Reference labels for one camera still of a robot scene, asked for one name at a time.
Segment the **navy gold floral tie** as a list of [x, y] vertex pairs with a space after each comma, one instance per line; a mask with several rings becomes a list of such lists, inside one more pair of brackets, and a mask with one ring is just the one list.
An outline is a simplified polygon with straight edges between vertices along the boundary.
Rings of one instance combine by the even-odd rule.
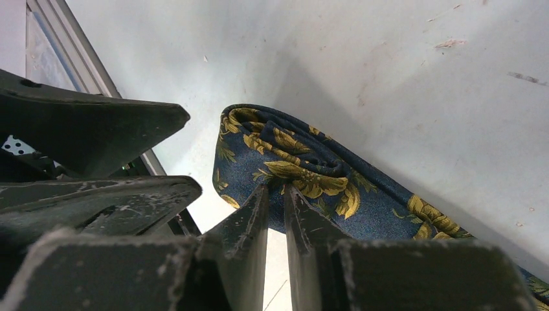
[[220, 117], [213, 184], [235, 208], [271, 187], [270, 226], [284, 230], [284, 193], [294, 186], [316, 211], [357, 239], [468, 239], [437, 208], [311, 125], [250, 104]]

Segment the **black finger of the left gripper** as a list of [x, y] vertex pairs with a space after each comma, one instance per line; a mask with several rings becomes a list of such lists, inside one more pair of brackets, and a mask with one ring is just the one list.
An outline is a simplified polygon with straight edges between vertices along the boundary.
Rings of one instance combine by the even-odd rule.
[[78, 176], [114, 173], [189, 120], [178, 104], [70, 91], [1, 71], [1, 133]]
[[202, 188], [188, 176], [2, 183], [1, 255], [19, 256], [58, 228], [91, 235], [146, 235], [201, 194]]

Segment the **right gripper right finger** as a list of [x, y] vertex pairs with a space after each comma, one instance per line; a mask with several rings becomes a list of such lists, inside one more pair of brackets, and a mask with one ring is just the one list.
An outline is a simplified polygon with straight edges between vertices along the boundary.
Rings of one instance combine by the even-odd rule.
[[357, 240], [284, 194], [295, 310], [535, 310], [514, 263], [477, 240]]

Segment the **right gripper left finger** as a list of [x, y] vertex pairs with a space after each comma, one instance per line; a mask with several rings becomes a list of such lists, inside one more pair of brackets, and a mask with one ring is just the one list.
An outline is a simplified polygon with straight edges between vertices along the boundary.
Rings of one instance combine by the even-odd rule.
[[261, 310], [269, 193], [200, 236], [47, 234], [2, 310]]

